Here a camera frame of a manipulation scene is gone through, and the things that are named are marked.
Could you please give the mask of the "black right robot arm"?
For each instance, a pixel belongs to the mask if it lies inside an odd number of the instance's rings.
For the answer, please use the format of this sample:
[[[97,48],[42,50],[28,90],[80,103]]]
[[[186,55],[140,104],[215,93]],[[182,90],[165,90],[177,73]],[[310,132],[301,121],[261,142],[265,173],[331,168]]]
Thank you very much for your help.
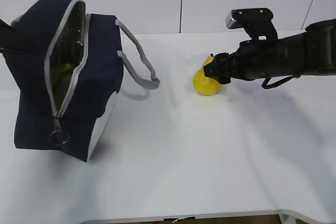
[[[334,19],[285,38],[278,38],[272,22],[245,24],[244,29],[250,39],[231,54],[215,55],[203,68],[206,77],[220,84],[263,79],[262,88],[272,89],[301,76],[335,75]]]

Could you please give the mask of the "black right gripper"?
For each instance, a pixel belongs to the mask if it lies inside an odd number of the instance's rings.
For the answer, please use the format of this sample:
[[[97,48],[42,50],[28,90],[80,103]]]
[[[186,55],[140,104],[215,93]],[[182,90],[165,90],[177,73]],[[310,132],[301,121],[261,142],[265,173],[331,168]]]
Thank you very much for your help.
[[[319,45],[319,32],[304,33],[278,39],[245,40],[236,52],[211,54],[212,61],[203,67],[206,77],[220,84],[231,83],[231,78],[252,81],[282,76],[308,76],[316,72],[313,65],[318,56],[313,52]]]

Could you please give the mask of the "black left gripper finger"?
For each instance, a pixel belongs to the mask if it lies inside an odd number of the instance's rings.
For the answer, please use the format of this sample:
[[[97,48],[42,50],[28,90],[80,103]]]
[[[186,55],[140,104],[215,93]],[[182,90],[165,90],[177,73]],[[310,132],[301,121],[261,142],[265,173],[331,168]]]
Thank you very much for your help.
[[[28,37],[1,20],[1,49],[31,49]]]
[[[10,54],[30,54],[31,50],[23,50],[23,49],[10,49],[10,48],[1,48],[1,53],[10,53]]]

